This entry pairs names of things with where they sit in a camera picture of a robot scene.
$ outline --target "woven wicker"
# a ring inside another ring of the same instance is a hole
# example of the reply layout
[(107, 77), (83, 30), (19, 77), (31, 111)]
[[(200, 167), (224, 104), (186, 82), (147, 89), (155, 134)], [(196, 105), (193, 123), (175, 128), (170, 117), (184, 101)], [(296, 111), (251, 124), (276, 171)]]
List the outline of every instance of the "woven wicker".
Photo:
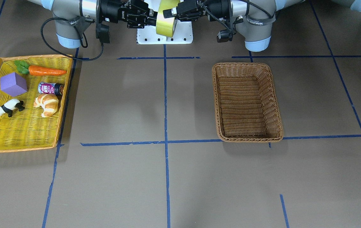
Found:
[[(0, 116), (0, 152), (17, 152), (25, 150), (49, 149), (56, 147), (63, 110), (67, 99), (72, 59), (62, 55), (18, 56), (0, 58), (0, 78), (12, 72), (17, 72), (14, 60), (25, 60), (30, 65), (39, 65), (67, 70), (61, 76), (31, 76), (22, 75), (27, 81), (27, 92), (15, 98), (24, 101), (23, 111), (13, 111), (9, 118), (7, 114)], [(42, 118), (42, 108), (34, 108), (33, 102), (39, 95), (37, 90), (40, 82), (57, 82), (65, 84), (65, 91), (59, 97), (58, 111), (51, 117)], [(0, 106), (13, 97), (0, 90)]]
[(270, 67), (222, 62), (212, 68), (217, 135), (226, 142), (269, 143), (283, 138)]

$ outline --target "yellow tape roll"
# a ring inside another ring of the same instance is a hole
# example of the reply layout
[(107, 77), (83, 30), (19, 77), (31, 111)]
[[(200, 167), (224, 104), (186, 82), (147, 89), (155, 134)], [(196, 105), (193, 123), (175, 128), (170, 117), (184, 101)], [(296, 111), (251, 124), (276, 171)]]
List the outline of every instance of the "yellow tape roll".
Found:
[(162, 11), (178, 6), (179, 2), (180, 0), (161, 0), (161, 3), (159, 4), (158, 15), (156, 17), (157, 34), (173, 37), (176, 27), (176, 20), (174, 17), (164, 18)]

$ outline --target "purple can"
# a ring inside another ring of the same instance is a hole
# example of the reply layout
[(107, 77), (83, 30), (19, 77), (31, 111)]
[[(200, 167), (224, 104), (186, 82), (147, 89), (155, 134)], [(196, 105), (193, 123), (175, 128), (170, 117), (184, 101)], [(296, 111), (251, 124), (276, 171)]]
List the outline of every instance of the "purple can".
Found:
[(38, 92), (62, 95), (64, 92), (64, 85), (60, 83), (40, 82), (40, 84), (38, 84)]

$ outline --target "white mounting plate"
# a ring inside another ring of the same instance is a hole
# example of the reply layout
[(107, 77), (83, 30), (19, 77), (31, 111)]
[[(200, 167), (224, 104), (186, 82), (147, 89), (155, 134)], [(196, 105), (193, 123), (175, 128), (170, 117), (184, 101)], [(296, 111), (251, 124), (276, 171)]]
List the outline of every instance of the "white mounting plate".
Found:
[[(148, 7), (158, 11), (161, 0), (144, 0)], [(139, 44), (189, 44), (193, 41), (192, 22), (177, 21), (174, 36), (158, 35), (155, 26), (145, 26), (137, 29), (137, 43)]]

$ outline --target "gray floor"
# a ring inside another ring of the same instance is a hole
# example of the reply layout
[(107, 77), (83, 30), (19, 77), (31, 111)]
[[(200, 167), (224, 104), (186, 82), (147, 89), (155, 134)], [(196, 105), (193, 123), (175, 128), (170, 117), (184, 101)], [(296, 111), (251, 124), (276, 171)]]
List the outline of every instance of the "gray floor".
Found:
[[(0, 57), (53, 54), (51, 16), (0, 0)], [(190, 45), (137, 45), (111, 24), (103, 56), (75, 64), (58, 148), (0, 154), (0, 227), (361, 227), (361, 13), (295, 5), (252, 55), (240, 35), (216, 43), (215, 22), (193, 30)], [(78, 56), (96, 56), (86, 33)], [(273, 71), (285, 138), (220, 142), (211, 67), (251, 60)]]

